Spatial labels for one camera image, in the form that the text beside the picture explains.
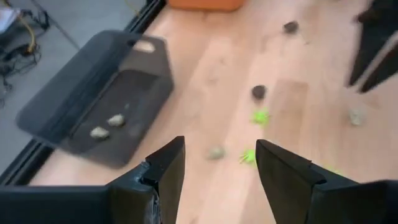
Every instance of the orange bin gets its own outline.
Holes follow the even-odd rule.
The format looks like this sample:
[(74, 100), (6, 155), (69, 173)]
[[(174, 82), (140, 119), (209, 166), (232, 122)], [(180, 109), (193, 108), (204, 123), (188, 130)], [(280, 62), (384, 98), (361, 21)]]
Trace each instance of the orange bin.
[(246, 0), (168, 0), (169, 5), (179, 9), (204, 9), (214, 11), (233, 11), (240, 8)]

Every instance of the black window frame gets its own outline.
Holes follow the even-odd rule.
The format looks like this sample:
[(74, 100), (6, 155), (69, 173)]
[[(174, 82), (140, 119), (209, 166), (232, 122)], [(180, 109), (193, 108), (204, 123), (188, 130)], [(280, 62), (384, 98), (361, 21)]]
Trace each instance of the black window frame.
[[(146, 5), (126, 26), (124, 31), (144, 33), (166, 5), (166, 0), (146, 0)], [(27, 185), (55, 149), (32, 139), (0, 175), (0, 185)]]

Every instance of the dark round object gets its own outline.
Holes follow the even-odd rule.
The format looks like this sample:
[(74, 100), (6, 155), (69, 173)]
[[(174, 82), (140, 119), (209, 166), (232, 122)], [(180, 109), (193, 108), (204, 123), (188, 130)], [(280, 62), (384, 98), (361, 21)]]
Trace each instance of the dark round object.
[(299, 29), (299, 24), (297, 21), (291, 21), (284, 25), (284, 31), (287, 34), (294, 34)]
[(257, 100), (262, 100), (266, 96), (266, 87), (264, 85), (257, 85), (253, 87), (251, 90), (251, 93), (253, 94), (253, 97)]

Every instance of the wooden floor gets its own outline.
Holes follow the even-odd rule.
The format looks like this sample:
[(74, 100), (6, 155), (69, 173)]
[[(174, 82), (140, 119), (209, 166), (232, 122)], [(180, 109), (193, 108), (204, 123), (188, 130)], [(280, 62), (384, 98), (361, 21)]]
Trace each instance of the wooden floor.
[[(256, 168), (239, 163), (255, 140), (268, 139), (364, 182), (398, 179), (398, 81), (358, 95), (345, 88), (365, 0), (248, 0), (231, 14), (166, 8), (148, 34), (167, 40), (176, 88), (131, 163), (110, 170), (55, 152), (32, 185), (105, 184), (146, 155), (184, 135), (187, 158), (180, 224), (275, 223)], [(300, 32), (282, 26), (297, 20)], [(268, 87), (255, 104), (251, 88)], [(268, 127), (251, 122), (267, 107)], [(366, 120), (354, 127), (351, 108)], [(223, 145), (227, 156), (208, 161)]]

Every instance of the debris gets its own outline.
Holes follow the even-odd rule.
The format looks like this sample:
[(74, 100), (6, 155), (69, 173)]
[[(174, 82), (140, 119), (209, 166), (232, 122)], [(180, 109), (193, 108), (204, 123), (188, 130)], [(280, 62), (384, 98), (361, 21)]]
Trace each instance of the debris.
[(290, 21), (284, 25), (284, 32), (286, 34), (295, 34), (299, 29), (297, 21)]
[(256, 85), (251, 90), (253, 97), (257, 100), (262, 100), (266, 96), (266, 87), (264, 85)]
[(109, 131), (101, 127), (96, 127), (91, 130), (90, 136), (94, 139), (104, 140), (109, 137)]
[(360, 110), (350, 110), (349, 120), (353, 126), (360, 126), (364, 121), (364, 114)]
[(207, 158), (211, 160), (222, 159), (225, 156), (224, 147), (217, 146), (209, 150)]
[(254, 149), (244, 151), (240, 160), (240, 163), (243, 162), (250, 165), (256, 165), (256, 151)]
[(117, 114), (108, 120), (108, 124), (113, 127), (120, 127), (124, 125), (124, 116)]
[(267, 125), (269, 121), (269, 114), (266, 109), (262, 111), (255, 111), (253, 115), (253, 122), (256, 124)]

